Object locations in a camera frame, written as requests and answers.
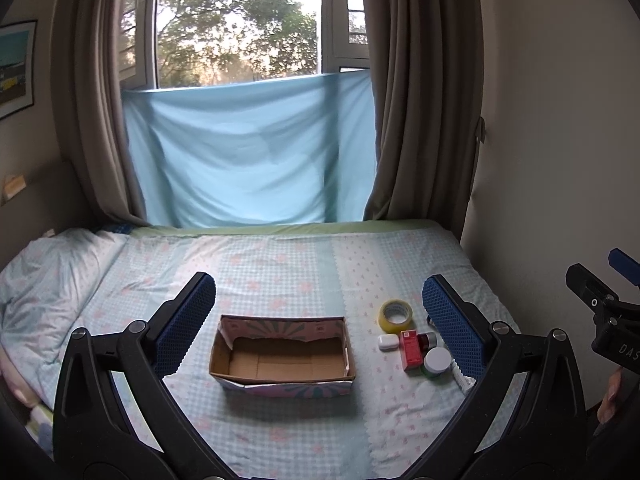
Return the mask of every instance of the tree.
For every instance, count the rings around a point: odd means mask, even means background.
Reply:
[[[356,18],[362,12],[349,13],[349,43],[367,44],[367,28],[363,23],[363,19]]]
[[[296,0],[160,0],[160,85],[315,73],[316,16]]]

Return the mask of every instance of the window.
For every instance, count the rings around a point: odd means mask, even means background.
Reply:
[[[118,72],[123,88],[156,86],[156,0],[122,0]]]
[[[362,0],[123,0],[123,88],[369,66]]]
[[[322,71],[368,68],[363,0],[322,0]]]

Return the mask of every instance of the framed picture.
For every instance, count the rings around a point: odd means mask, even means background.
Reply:
[[[36,21],[0,27],[0,119],[33,105]]]

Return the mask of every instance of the tape roll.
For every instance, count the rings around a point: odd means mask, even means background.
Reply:
[[[402,300],[389,300],[382,304],[378,314],[380,328],[388,334],[399,334],[411,326],[414,311]]]

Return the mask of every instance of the small jar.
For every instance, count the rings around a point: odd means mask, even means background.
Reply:
[[[422,373],[433,379],[449,370],[451,366],[451,354],[449,350],[441,346],[432,348],[427,352],[422,361]]]
[[[418,334],[418,344],[420,345],[420,352],[424,356],[429,350],[438,346],[438,337],[435,332]]]

